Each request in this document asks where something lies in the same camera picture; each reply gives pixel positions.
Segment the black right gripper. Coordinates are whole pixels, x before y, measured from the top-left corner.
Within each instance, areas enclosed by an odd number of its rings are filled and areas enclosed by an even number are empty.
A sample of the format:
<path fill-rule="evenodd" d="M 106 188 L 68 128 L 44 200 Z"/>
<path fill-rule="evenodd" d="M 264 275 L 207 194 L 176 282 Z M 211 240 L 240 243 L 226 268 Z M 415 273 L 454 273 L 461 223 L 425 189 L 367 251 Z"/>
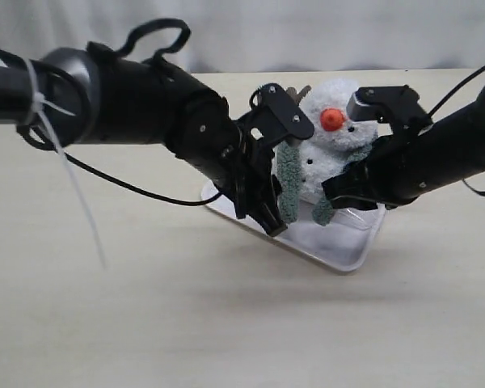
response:
<path fill-rule="evenodd" d="M 333 209 L 372 211 L 408 205 L 424 193 L 421 136 L 404 142 L 392 136 L 373 144 L 365 158 L 350 162 L 340 175 L 322 182 Z"/>

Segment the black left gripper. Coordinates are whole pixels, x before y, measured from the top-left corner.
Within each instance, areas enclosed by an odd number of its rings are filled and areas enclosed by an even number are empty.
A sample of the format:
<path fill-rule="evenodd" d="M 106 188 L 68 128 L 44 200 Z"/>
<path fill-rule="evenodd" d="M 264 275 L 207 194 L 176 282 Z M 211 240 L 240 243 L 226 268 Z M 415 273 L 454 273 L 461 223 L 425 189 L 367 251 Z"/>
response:
<path fill-rule="evenodd" d="M 278 206 L 282 188 L 272 173 L 278 144 L 263 145 L 249 134 L 250 112 L 235 120 L 225 111 L 218 114 L 218 159 L 227 169 L 225 182 L 218 188 L 233 204 L 236 218 L 251 217 L 265 234 L 276 237 L 287 229 Z"/>

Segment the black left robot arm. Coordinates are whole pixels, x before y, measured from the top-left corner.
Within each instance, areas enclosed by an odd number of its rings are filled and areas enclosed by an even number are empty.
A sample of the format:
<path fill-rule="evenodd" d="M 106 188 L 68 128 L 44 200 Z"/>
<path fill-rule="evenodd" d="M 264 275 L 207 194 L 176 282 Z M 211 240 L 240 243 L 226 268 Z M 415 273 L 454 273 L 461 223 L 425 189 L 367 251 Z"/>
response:
<path fill-rule="evenodd" d="M 250 135 L 258 119 L 287 136 L 269 107 L 237 120 L 226 98 L 163 58 L 128 61 L 100 44 L 58 48 L 40 60 L 0 49 L 0 124 L 31 146 L 161 145 L 207 177 L 240 218 L 270 236 L 285 230 L 272 145 Z"/>

